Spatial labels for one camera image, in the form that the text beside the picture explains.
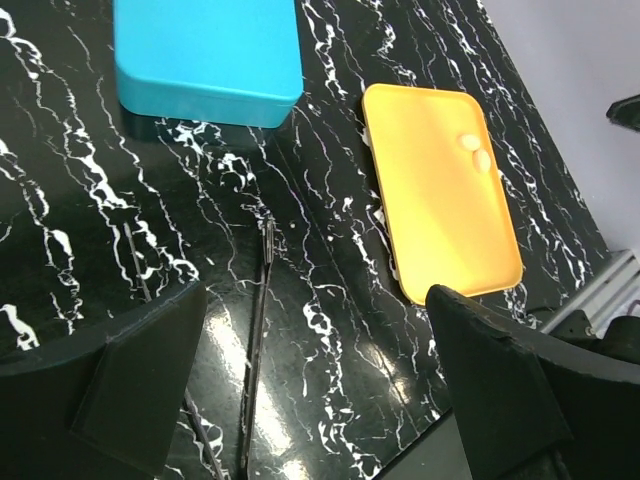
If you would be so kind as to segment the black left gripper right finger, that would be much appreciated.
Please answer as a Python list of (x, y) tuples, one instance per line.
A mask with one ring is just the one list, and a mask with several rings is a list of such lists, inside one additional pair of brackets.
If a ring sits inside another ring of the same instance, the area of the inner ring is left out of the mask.
[(638, 478), (637, 317), (586, 347), (442, 285), (426, 307), (473, 478)]

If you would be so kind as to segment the metal tongs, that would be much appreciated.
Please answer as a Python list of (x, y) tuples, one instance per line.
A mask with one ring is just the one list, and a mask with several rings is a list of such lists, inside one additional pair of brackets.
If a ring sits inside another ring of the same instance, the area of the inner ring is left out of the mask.
[[(243, 479), (250, 478), (250, 454), (253, 438), (259, 376), (261, 368), (262, 345), (264, 340), (264, 324), (266, 319), (266, 297), (271, 280), (274, 249), (275, 221), (269, 216), (261, 226), (262, 265), (260, 270), (260, 284), (257, 294), (256, 307), (251, 322), (250, 338), (245, 360), (245, 378), (242, 395), (241, 430), (242, 443), (240, 445), (240, 473)], [(189, 417), (195, 438), (202, 444), (203, 459), (214, 479), (223, 479), (224, 474), (217, 460), (202, 423), (197, 406), (188, 389), (185, 390), (183, 408)]]

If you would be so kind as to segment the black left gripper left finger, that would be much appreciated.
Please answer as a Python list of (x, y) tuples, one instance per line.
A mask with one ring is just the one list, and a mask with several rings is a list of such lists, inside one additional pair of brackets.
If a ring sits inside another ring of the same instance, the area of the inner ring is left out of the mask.
[(2, 478), (160, 476), (206, 308), (206, 289), (193, 282), (2, 357)]

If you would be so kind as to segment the teal box lid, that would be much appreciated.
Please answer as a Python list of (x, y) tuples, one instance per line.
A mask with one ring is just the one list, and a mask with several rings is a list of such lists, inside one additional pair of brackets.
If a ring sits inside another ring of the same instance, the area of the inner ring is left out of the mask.
[(296, 102), (303, 91), (292, 1), (116, 1), (118, 71), (137, 82)]

